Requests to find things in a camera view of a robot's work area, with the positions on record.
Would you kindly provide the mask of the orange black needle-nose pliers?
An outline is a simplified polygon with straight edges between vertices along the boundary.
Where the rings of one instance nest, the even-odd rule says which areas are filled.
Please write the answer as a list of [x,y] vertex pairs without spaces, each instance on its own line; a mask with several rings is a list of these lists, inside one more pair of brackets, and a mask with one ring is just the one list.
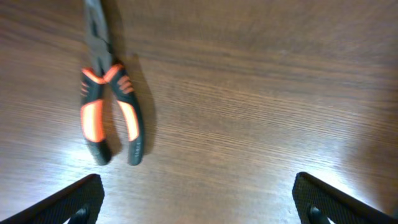
[[115,98],[123,113],[128,136],[128,163],[137,166],[144,156],[146,134],[139,101],[124,63],[118,57],[113,32],[118,9],[111,1],[84,0],[85,44],[91,65],[81,70],[80,123],[95,162],[104,166],[113,156],[104,119]]

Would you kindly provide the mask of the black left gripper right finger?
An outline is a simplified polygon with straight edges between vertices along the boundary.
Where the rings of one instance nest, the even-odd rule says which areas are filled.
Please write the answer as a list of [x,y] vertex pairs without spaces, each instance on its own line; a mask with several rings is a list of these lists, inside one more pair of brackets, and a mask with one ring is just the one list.
[[292,196],[302,224],[397,224],[397,217],[376,210],[306,172],[296,174]]

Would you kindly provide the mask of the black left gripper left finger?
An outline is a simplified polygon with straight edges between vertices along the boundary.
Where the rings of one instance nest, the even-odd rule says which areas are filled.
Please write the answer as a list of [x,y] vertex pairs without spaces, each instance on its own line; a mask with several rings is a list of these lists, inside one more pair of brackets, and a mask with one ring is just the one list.
[[5,219],[6,224],[88,223],[95,224],[104,200],[104,188],[98,174],[90,174]]

